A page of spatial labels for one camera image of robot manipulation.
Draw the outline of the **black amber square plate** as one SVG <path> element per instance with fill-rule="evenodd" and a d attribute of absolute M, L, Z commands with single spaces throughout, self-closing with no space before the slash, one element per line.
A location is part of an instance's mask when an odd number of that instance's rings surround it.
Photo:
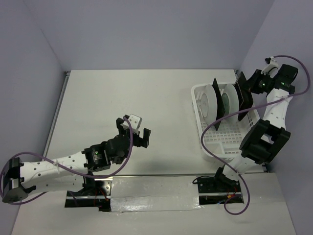
<path fill-rule="evenodd" d="M 244 86 L 246 82 L 247 79 L 244 73 L 240 72 L 234 84 L 239 101 L 239 111 L 249 109 L 253 105 L 252 94 L 248 90 L 246 90 Z"/>

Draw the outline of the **red teal round plate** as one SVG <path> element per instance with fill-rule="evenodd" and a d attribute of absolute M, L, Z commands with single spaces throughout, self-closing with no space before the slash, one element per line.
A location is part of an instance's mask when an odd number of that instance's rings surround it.
<path fill-rule="evenodd" d="M 212 85 L 208 84 L 205 86 L 201 96 L 201 113 L 208 125 L 216 120 L 217 109 L 218 105 L 215 90 Z"/>
<path fill-rule="evenodd" d="M 233 84 L 227 84 L 225 86 L 222 93 L 222 101 L 225 109 L 224 116 L 228 116 L 239 111 L 239 99 Z"/>

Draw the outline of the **black green square plate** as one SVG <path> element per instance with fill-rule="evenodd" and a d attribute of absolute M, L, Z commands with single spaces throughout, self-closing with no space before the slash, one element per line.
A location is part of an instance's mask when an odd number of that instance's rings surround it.
<path fill-rule="evenodd" d="M 214 121 L 219 120 L 220 118 L 224 117 L 225 115 L 225 107 L 224 107 L 224 102 L 222 99 L 221 91 L 217 82 L 217 79 L 214 78 L 213 83 L 213 92 L 214 92 L 214 101 L 215 101 L 215 109 L 214 109 Z"/>

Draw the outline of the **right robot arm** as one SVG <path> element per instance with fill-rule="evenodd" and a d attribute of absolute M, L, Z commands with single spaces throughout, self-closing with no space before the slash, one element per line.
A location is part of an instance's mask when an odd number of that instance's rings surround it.
<path fill-rule="evenodd" d="M 252 106 L 252 94 L 267 94 L 266 111 L 249 130 L 240 144 L 241 153 L 228 164 L 218 168 L 213 187 L 217 191 L 224 191 L 229 185 L 239 180 L 239 174 L 248 171 L 252 166 L 270 163 L 289 140 L 291 134 L 286 130 L 285 117 L 295 87 L 298 69 L 283 64 L 277 74 L 270 74 L 277 67 L 269 65 L 265 70 L 256 70 L 250 79 L 240 73 L 235 83 L 240 97 L 240 109 Z"/>

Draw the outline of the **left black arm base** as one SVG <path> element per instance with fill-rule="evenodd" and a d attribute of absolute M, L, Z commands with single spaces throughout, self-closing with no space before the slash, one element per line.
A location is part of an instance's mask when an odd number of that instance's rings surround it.
<path fill-rule="evenodd" d="M 67 191 L 65 208 L 97 208 L 100 212 L 111 212 L 112 181 L 95 181 L 94 186 L 77 192 Z"/>

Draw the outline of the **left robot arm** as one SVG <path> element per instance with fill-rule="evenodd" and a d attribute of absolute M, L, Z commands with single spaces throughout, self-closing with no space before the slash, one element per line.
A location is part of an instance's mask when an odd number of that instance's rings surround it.
<path fill-rule="evenodd" d="M 9 159 L 0 173 L 0 196 L 11 205 L 29 203 L 28 196 L 50 191 L 80 190 L 94 193 L 97 179 L 119 173 L 129 161 L 133 147 L 149 146 L 151 130 L 140 135 L 142 119 L 125 115 L 116 120 L 118 135 L 66 157 L 49 159 L 37 153 L 21 152 Z"/>

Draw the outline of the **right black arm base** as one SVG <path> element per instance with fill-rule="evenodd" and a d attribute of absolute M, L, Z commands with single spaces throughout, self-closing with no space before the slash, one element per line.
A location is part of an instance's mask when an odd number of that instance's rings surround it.
<path fill-rule="evenodd" d="M 211 176 L 200 176 L 192 181 L 197 185 L 200 205 L 224 204 L 227 199 L 228 203 L 243 203 L 243 197 L 240 184 L 229 186 L 218 182 Z"/>

